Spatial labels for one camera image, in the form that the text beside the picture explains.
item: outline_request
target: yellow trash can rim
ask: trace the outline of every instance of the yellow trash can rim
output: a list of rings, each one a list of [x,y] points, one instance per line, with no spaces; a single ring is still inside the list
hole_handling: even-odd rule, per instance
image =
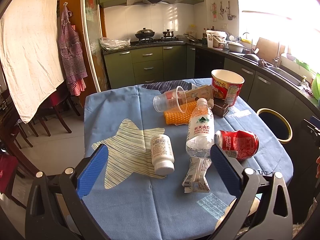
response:
[[[276,117],[278,117],[286,125],[286,127],[288,129],[289,137],[286,140],[282,140],[282,139],[279,139],[279,138],[277,138],[277,139],[279,140],[279,142],[281,144],[286,144],[286,143],[291,141],[291,139],[292,139],[292,128],[291,128],[290,124],[288,123],[288,121],[281,114],[279,114],[278,112],[276,112],[276,111],[274,111],[272,109],[268,109],[268,108],[259,109],[257,111],[257,115],[259,115],[260,113],[270,113],[270,114],[273,114]]]

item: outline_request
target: orange foam net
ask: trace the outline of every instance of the orange foam net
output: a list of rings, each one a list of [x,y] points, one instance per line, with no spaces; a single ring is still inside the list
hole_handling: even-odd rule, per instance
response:
[[[193,110],[197,105],[197,101],[192,101],[187,105],[187,111],[183,113],[164,112],[166,124],[189,124],[189,120]]]

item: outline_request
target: clear plastic cup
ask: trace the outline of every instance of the clear plastic cup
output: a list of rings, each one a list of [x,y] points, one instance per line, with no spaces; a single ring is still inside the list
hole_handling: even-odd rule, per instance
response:
[[[186,94],[181,86],[153,98],[153,107],[157,112],[185,113],[187,110]]]

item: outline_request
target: coca-cola can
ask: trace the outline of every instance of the coca-cola can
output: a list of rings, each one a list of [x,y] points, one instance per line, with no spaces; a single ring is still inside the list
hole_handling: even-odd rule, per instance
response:
[[[259,139],[248,131],[217,131],[214,142],[219,145],[225,153],[238,161],[248,159],[255,155],[259,148]]]

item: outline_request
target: black dishwasher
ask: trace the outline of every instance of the black dishwasher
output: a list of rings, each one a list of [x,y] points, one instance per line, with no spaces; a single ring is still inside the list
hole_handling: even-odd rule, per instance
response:
[[[211,71],[223,69],[224,57],[205,49],[196,48],[195,78],[210,78]]]

